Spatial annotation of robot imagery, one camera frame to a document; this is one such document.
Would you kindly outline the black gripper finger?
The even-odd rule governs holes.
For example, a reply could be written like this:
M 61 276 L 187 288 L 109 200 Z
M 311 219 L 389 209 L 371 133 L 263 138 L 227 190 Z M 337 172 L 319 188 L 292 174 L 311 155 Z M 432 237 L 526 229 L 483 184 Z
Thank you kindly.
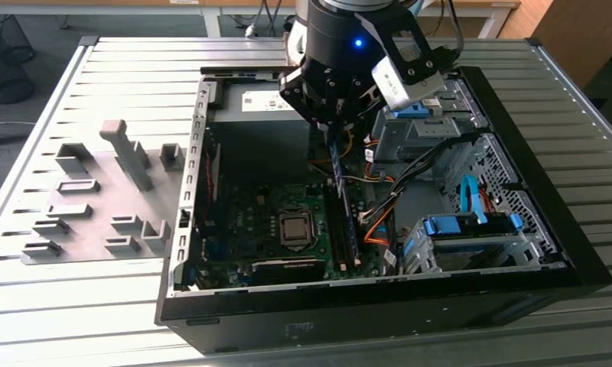
M 289 104 L 303 119 L 311 124 L 332 125 L 335 115 L 327 107 L 324 98 L 309 87 L 305 77 L 301 75 L 301 68 L 285 70 L 280 74 L 280 97 Z
M 372 78 L 353 78 L 349 91 L 339 108 L 340 121 L 344 125 L 369 121 L 387 106 L 385 99 Z

